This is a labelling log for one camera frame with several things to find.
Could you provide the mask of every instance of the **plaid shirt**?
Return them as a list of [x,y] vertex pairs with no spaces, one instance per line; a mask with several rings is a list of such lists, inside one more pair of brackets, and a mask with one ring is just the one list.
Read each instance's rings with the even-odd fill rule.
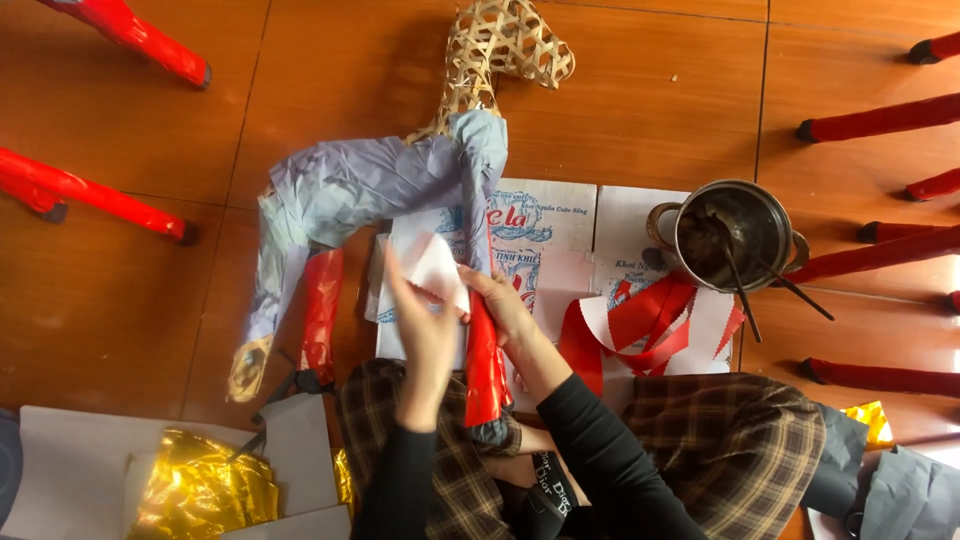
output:
[[[404,368],[361,364],[337,393],[347,459],[358,493],[367,487],[395,424]],[[796,388],[745,373],[635,379],[622,418],[687,512],[715,540],[776,540],[800,502],[824,445],[817,406]],[[438,444],[426,537],[513,538],[503,499],[480,456],[516,455],[519,424],[508,418],[500,447],[463,428],[467,388],[456,373],[437,422]]]

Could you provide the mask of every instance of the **wooden floor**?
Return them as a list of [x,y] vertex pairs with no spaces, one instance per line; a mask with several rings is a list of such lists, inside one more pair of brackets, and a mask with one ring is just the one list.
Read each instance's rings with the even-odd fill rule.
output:
[[[249,428],[257,404],[226,403],[225,380],[252,295],[267,170],[317,140],[425,125],[458,0],[130,4],[208,60],[209,90],[38,2],[0,2],[0,146],[188,218],[201,241],[177,247],[81,204],[53,226],[0,196],[0,405]],[[960,166],[960,124],[816,146],[791,134],[805,118],[956,91],[960,59],[902,61],[916,41],[960,30],[953,0],[537,6],[577,69],[554,93],[499,80],[508,176],[666,189],[752,180],[780,198],[815,255],[854,247],[853,232],[873,220],[960,223],[960,197],[890,196]],[[374,233],[347,246],[340,379],[373,350],[357,298]],[[806,289],[837,322],[782,291],[756,294],[766,339],[742,340],[739,369],[828,405],[881,399],[901,440],[960,430],[955,400],[817,386],[789,369],[818,356],[960,371],[960,318],[935,305],[960,289],[960,258]],[[299,349],[302,313],[298,295],[279,338],[287,351]],[[286,369],[270,367],[266,384]],[[783,538],[804,536],[795,517]]]

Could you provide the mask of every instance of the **black sleeve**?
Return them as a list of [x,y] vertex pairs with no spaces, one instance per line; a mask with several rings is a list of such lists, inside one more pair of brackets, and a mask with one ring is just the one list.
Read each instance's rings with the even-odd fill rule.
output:
[[416,433],[395,426],[353,524],[353,538],[424,538],[426,510],[433,494],[437,432]]
[[580,377],[572,375],[537,411],[611,537],[707,539],[640,442]]

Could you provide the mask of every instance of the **person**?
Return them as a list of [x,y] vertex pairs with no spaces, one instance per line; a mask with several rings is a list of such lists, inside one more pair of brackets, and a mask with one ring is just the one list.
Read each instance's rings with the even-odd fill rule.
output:
[[502,276],[462,267],[547,427],[505,415],[502,444],[473,441],[451,377],[455,308],[432,313],[386,263],[406,362],[361,364],[336,399],[362,494],[355,538],[777,538],[824,443],[799,391],[749,374],[636,378],[618,417]]

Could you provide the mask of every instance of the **gold foil paper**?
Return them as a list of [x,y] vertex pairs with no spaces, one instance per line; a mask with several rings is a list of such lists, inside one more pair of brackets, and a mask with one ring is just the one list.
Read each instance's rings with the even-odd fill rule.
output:
[[205,540],[273,521],[270,465],[183,430],[167,428],[128,540]]
[[893,446],[894,435],[890,431],[890,424],[887,424],[887,415],[883,413],[880,402],[850,406],[840,410],[853,420],[870,426],[870,431],[867,432],[867,452]]
[[338,450],[333,455],[333,476],[337,479],[337,496],[340,498],[340,504],[346,504],[350,512],[350,518],[353,517],[353,477],[350,476],[350,469],[347,466],[347,452],[344,449]]

